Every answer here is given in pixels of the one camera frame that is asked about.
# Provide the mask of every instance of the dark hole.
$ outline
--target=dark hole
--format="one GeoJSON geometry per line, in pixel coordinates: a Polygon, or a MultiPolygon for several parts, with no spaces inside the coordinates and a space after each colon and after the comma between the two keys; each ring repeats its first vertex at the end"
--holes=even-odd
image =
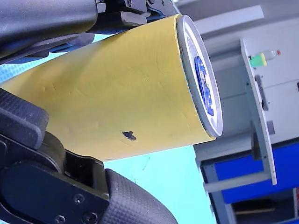
{"type": "Polygon", "coordinates": [[[134,132],[129,131],[129,132],[123,132],[123,135],[126,136],[128,139],[135,141],[136,137],[133,135],[134,132]]]}

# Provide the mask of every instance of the screw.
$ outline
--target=screw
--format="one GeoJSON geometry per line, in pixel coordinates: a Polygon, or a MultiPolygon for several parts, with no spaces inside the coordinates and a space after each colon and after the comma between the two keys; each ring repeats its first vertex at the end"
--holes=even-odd
{"type": "Polygon", "coordinates": [[[85,201],[85,198],[82,194],[75,194],[73,200],[75,204],[81,204],[85,201]]]}
{"type": "Polygon", "coordinates": [[[94,212],[87,212],[82,216],[82,222],[84,224],[97,224],[98,215],[94,212]]]}
{"type": "Polygon", "coordinates": [[[127,0],[127,5],[128,5],[128,7],[131,7],[131,5],[132,5],[131,0],[127,0]]]}
{"type": "Polygon", "coordinates": [[[55,224],[64,224],[65,223],[65,217],[64,216],[56,216],[55,217],[55,224]]]}

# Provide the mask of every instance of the light blue surface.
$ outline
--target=light blue surface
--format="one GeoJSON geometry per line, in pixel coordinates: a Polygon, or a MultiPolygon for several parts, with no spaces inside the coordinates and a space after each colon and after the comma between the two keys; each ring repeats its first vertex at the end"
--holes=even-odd
{"type": "MultiPolygon", "coordinates": [[[[106,37],[96,35],[95,41],[106,37]]],[[[51,54],[46,59],[25,64],[0,65],[0,82],[59,55],[51,54]]],[[[173,213],[179,224],[216,223],[192,146],[106,162],[105,168],[113,169],[150,192],[173,213]]]]}

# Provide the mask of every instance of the gray ceiling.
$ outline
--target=gray ceiling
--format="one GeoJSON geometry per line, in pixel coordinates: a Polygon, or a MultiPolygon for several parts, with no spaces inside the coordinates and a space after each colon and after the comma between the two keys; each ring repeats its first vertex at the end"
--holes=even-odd
{"type": "Polygon", "coordinates": [[[261,5],[265,18],[259,21],[219,30],[204,35],[204,38],[223,33],[299,17],[299,0],[197,0],[179,7],[182,14],[189,15],[194,21],[233,10],[261,5]]]}

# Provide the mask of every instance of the metal rim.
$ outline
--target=metal rim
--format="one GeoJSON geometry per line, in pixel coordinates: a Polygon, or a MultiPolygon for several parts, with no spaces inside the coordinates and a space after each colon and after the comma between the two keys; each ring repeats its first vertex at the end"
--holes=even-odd
{"type": "Polygon", "coordinates": [[[186,79],[199,119],[210,136],[219,137],[222,135],[223,130],[222,109],[215,75],[206,47],[194,25],[194,22],[187,15],[183,15],[178,18],[177,34],[186,79]],[[202,94],[200,93],[200,80],[198,80],[198,75],[195,69],[195,57],[199,57],[201,59],[206,69],[205,78],[207,86],[210,88],[211,104],[215,111],[213,116],[208,113],[206,104],[202,94]]]}

